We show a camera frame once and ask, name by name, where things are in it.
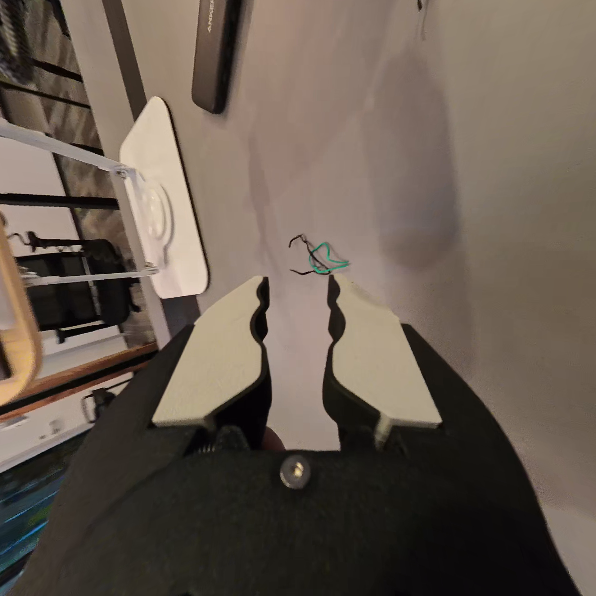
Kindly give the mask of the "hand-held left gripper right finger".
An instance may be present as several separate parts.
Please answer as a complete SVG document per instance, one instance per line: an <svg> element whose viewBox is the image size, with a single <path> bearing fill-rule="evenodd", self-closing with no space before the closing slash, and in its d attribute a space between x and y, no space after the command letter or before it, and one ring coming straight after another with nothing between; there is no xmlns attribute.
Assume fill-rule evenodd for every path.
<svg viewBox="0 0 596 596"><path fill-rule="evenodd" d="M328 279L324 408L338 428L438 428L442 417L400 319L345 275Z"/></svg>

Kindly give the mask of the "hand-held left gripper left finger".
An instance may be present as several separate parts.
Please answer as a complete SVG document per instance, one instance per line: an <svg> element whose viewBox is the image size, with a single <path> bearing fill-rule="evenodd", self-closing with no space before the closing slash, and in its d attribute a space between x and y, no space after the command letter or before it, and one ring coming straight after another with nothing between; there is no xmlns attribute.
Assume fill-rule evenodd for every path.
<svg viewBox="0 0 596 596"><path fill-rule="evenodd" d="M272 405L264 346L268 277L252 277L196 321L152 416L157 427L237 426L263 435Z"/></svg>

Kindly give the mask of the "white object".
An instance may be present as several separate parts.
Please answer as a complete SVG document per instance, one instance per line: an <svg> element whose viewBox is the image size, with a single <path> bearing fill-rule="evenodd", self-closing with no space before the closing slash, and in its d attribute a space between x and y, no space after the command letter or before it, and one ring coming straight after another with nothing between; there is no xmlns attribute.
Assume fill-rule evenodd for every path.
<svg viewBox="0 0 596 596"><path fill-rule="evenodd" d="M191 98L214 115L222 114L228 97L242 1L200 1Z"/></svg>

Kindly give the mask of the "wood top black desk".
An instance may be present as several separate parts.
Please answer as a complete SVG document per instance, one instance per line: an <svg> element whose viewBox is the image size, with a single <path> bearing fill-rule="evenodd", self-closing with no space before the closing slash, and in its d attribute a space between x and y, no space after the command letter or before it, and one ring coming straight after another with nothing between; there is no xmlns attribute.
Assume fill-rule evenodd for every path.
<svg viewBox="0 0 596 596"><path fill-rule="evenodd" d="M157 343L153 342L36 379L16 400L1 406L1 421L53 404L102 382L135 373L144 368L158 351Z"/></svg>

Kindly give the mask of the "black office chair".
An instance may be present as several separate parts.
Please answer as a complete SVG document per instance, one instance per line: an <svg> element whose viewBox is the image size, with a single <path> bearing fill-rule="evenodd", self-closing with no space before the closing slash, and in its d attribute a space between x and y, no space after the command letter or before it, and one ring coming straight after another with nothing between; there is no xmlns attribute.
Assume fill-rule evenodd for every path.
<svg viewBox="0 0 596 596"><path fill-rule="evenodd" d="M31 254L17 263L39 277L81 277L125 272L121 252L109 240L44 240L28 232ZM141 311L134 301L136 278L76 281L28 287L41 332L55 332L58 344L72 337L123 325Z"/></svg>

